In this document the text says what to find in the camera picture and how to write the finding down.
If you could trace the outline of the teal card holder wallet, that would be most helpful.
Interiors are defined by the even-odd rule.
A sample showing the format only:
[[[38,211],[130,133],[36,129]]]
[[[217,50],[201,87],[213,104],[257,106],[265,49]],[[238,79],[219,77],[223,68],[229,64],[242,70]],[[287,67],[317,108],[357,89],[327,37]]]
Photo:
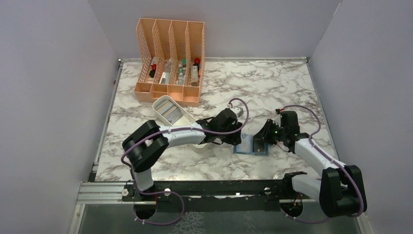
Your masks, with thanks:
[[[241,133],[241,143],[234,146],[233,153],[253,156],[267,156],[268,144],[259,139],[254,139],[251,134]]]

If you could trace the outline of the dark credit card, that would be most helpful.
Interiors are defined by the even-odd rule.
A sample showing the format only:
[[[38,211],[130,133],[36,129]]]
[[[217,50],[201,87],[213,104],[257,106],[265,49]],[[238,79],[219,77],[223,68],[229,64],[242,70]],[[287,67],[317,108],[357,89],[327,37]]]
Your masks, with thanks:
[[[259,139],[253,139],[252,152],[256,155],[267,155],[267,144]]]

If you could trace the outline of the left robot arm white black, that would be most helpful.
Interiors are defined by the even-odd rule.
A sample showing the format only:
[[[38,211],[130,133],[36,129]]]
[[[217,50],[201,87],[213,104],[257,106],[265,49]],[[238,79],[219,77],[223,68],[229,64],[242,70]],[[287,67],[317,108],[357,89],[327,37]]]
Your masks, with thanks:
[[[125,154],[121,161],[129,160],[127,165],[131,167],[132,178],[137,184],[134,189],[136,196],[141,200],[151,198],[151,167],[166,149],[186,144],[240,144],[244,124],[238,118],[242,114],[242,108],[233,107],[187,126],[160,126],[154,120],[145,122],[122,143]]]

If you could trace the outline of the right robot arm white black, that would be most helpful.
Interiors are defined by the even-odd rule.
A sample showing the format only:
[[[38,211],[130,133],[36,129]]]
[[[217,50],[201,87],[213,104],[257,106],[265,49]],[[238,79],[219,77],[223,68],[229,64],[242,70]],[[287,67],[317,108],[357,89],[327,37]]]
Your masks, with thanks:
[[[254,140],[268,145],[282,143],[290,153],[304,159],[319,175],[305,172],[284,175],[281,192],[286,198],[298,194],[317,201],[329,217],[356,216],[367,210],[362,172],[356,165],[346,165],[321,149],[312,135],[300,131],[295,111],[277,110],[275,120],[268,119]]]

